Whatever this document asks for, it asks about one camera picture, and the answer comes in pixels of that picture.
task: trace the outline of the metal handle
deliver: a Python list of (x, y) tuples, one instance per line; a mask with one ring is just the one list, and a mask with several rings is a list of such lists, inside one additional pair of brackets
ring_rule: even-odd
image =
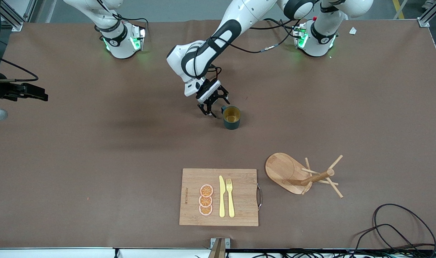
[(261, 201), (261, 203), (259, 203), (258, 204), (258, 211), (259, 211), (259, 209), (261, 208), (261, 205), (262, 205), (262, 189), (261, 189), (261, 187), (259, 186), (259, 183), (257, 183), (256, 184), (257, 185), (257, 189), (256, 189), (256, 191), (258, 191), (258, 189), (259, 189), (259, 200)]

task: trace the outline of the fork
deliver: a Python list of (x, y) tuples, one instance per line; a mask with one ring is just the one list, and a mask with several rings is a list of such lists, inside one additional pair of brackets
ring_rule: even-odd
[(232, 180), (226, 179), (226, 190), (229, 193), (229, 217), (233, 218), (235, 216), (234, 212), (234, 201), (232, 200)]

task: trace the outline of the floor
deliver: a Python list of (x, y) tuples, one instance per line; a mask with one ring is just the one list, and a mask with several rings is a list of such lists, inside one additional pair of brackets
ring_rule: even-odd
[[(393, 19), (396, 14), (395, 2), (397, 0), (374, 0), (372, 8), (358, 19)], [(126, 0), (118, 13), (126, 18), (146, 18), (151, 22), (181, 22), (188, 20), (220, 20), (231, 0)], [(409, 0), (404, 8), (406, 19), (417, 18), (423, 13), (421, 8), (424, 0)], [(67, 5), (62, 0), (43, 0), (40, 10), (35, 18), (39, 23), (90, 23), (91, 21), (77, 9)], [(307, 18), (319, 12), (317, 4), (314, 11)], [(274, 6), (265, 18), (285, 19), (278, 6)], [(436, 17), (431, 20), (431, 33), (436, 43)], [(9, 30), (3, 30), (0, 40), (8, 43)], [(0, 43), (0, 56), (3, 55), (5, 45)]]

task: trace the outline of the mug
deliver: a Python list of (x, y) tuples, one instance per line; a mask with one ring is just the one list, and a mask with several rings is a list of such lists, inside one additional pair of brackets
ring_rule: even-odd
[(222, 106), (221, 114), (224, 121), (224, 127), (229, 130), (239, 128), (241, 112), (236, 106)]

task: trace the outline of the wooden base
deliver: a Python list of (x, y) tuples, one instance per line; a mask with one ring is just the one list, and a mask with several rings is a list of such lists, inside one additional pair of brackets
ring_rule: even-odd
[(312, 184), (306, 186), (294, 185), (290, 180), (305, 180), (311, 175), (302, 171), (305, 167), (297, 160), (285, 153), (272, 154), (265, 162), (265, 172), (275, 183), (293, 194), (304, 194), (310, 190)]

